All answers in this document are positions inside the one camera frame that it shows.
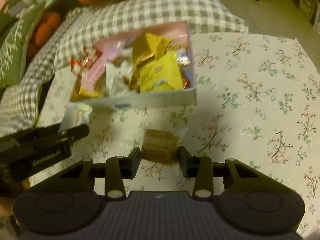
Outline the person's left hand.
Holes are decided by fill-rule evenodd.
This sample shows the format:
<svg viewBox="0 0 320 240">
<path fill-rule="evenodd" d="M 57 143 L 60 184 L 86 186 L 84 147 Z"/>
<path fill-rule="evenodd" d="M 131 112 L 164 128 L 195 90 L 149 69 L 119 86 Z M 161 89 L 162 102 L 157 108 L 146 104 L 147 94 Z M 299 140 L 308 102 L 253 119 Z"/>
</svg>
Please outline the person's left hand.
<svg viewBox="0 0 320 240">
<path fill-rule="evenodd" d="M 22 181 L 21 183 L 23 190 L 26 190 L 30 187 L 30 181 L 29 179 L 26 179 Z M 9 217 L 13 216 L 13 205 L 14 205 L 14 198 L 8 198 L 8 197 L 1 197 L 1 217 Z"/>
</svg>

